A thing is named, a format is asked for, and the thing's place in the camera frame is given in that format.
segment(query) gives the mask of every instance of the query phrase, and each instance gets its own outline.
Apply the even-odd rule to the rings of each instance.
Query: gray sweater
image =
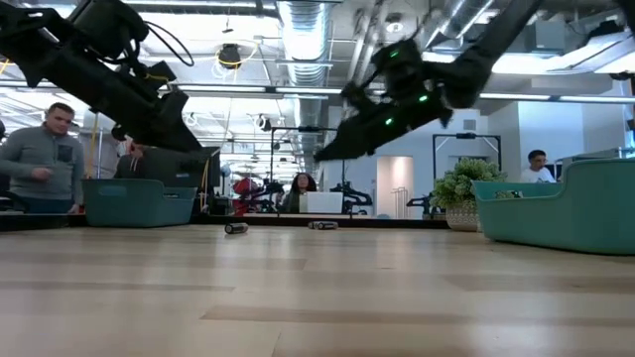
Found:
[[[46,181],[31,178],[35,168],[53,172]],[[73,199],[83,203],[83,147],[69,136],[56,136],[44,126],[20,129],[0,146],[0,174],[11,177],[11,191],[29,198]]]

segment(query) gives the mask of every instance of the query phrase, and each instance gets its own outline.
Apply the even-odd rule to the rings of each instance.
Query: green plant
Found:
[[[474,208],[473,180],[502,182],[507,179],[505,173],[498,171],[498,165],[478,159],[463,159],[454,166],[454,170],[437,179],[433,190],[432,205],[441,208]]]

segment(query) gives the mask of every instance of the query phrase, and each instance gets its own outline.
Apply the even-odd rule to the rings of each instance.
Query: black robotic arm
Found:
[[[522,32],[544,0],[512,0],[485,29],[479,40],[451,63],[423,61],[414,38],[379,50],[372,58],[376,71],[361,85],[348,83],[341,92],[357,113],[342,120],[334,140],[317,152],[317,162],[356,159],[426,125],[453,109],[472,107],[487,84],[492,68]],[[635,1],[615,0],[628,26],[635,30]],[[370,99],[366,87],[383,76],[382,102]]]
[[[47,79],[141,144],[198,150],[182,118],[189,98],[170,86],[173,72],[164,62],[148,67],[138,61],[149,32],[119,0],[82,0],[67,19],[53,9],[0,2],[0,54],[20,68],[30,87]],[[160,97],[164,85],[170,92]]]

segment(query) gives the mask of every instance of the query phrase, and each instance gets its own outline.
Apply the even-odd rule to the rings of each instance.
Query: teal plastic bin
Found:
[[[474,181],[483,234],[494,241],[583,253],[635,255],[635,161],[589,160],[557,183]],[[522,198],[497,199],[498,191]]]
[[[188,224],[195,187],[152,179],[85,179],[86,220],[94,227],[151,228]]]

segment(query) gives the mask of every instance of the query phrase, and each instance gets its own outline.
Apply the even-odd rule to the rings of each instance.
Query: woman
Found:
[[[300,213],[300,196],[306,192],[318,190],[316,181],[309,174],[297,174],[291,184],[291,190],[282,202],[282,210],[287,213]]]

